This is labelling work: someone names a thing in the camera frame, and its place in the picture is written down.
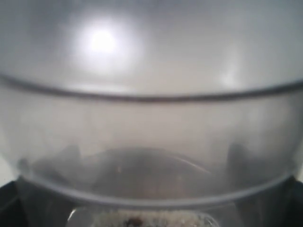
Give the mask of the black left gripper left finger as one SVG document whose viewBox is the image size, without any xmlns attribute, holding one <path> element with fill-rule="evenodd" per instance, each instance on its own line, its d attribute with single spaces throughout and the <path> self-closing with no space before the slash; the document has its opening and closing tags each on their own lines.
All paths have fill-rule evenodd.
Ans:
<svg viewBox="0 0 303 227">
<path fill-rule="evenodd" d="M 19 178 L 0 187 L 2 227 L 64 227 L 76 203 Z"/>
</svg>

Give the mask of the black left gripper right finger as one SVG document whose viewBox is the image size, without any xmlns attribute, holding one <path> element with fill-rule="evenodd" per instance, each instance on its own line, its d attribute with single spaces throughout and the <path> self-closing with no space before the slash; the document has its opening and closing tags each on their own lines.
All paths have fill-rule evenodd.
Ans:
<svg viewBox="0 0 303 227">
<path fill-rule="evenodd" d="M 303 184 L 294 177 L 213 209 L 220 227 L 301 227 Z"/>
</svg>

